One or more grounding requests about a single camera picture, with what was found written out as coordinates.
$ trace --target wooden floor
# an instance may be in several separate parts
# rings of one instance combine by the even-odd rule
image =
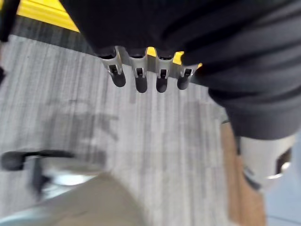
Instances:
[[[242,174],[242,161],[230,123],[221,125],[228,187],[229,218],[240,226],[266,226],[262,195],[250,188]]]

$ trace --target blurry object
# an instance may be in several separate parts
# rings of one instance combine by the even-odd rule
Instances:
[[[8,37],[13,29],[16,13],[20,4],[20,0],[4,0],[0,2],[2,8],[0,11],[0,63],[2,59],[2,46],[8,42]],[[4,69],[0,64],[0,85],[5,77]]]
[[[283,176],[291,164],[295,135],[277,140],[240,138],[244,176],[249,185],[264,192]]]
[[[4,156],[19,162],[19,154]],[[99,166],[66,154],[51,150],[24,153],[22,164],[31,173],[31,189],[44,201],[0,220],[0,226],[146,225],[141,207],[117,180]]]
[[[8,171],[19,171],[24,169],[24,163],[26,158],[30,156],[40,156],[40,157],[64,157],[64,158],[73,158],[74,155],[70,152],[59,151],[59,150],[42,150],[42,151],[33,151],[33,152],[21,152],[13,151],[6,152],[1,157],[1,166],[3,169]]]
[[[91,140],[104,136],[118,141],[114,127],[118,117],[96,113],[89,101],[70,99],[51,100],[40,106],[40,138],[45,149],[89,150]]]

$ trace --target silver metal part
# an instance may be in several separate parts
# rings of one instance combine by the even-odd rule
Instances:
[[[181,74],[180,76],[191,78],[194,72],[197,70],[198,65],[190,65],[190,66],[182,66]]]
[[[38,156],[29,157],[25,167],[34,176],[34,164],[36,159],[40,159],[42,174],[49,178],[43,186],[41,192],[42,200],[54,198],[67,191],[73,190],[92,178],[97,177],[102,171],[102,167],[86,163],[75,158],[40,158]]]
[[[118,49],[115,47],[116,50],[116,56],[112,59],[103,59],[101,58],[104,67],[108,70],[110,75],[113,75],[113,72],[111,70],[112,66],[116,66],[118,74],[122,73],[122,63],[121,63],[121,58]]]
[[[240,152],[247,182],[258,191],[269,189],[291,164],[295,135],[278,140],[240,139]]]
[[[156,72],[157,72],[157,78],[159,79],[167,79],[169,77],[170,69],[172,66],[174,58],[171,58],[169,60],[163,60],[156,56]]]
[[[147,54],[145,53],[144,57],[142,58],[134,58],[134,57],[129,57],[132,65],[132,70],[134,73],[135,78],[139,78],[138,75],[138,68],[142,68],[142,77],[146,77],[147,73]]]
[[[142,208],[108,173],[0,220],[0,226],[146,226]]]

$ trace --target yellow tape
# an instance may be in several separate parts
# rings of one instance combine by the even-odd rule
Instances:
[[[59,0],[21,0],[18,15],[79,32]],[[155,57],[154,47],[148,47],[147,54]],[[183,52],[176,52],[173,61],[175,64],[181,65],[182,54]]]

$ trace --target striped carpet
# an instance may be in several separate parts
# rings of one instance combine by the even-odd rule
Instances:
[[[220,109],[206,89],[113,85],[92,55],[11,36],[2,64],[0,151],[55,148],[105,165],[144,207],[151,226],[233,226],[220,144]],[[0,172],[0,216],[34,203],[26,172]]]

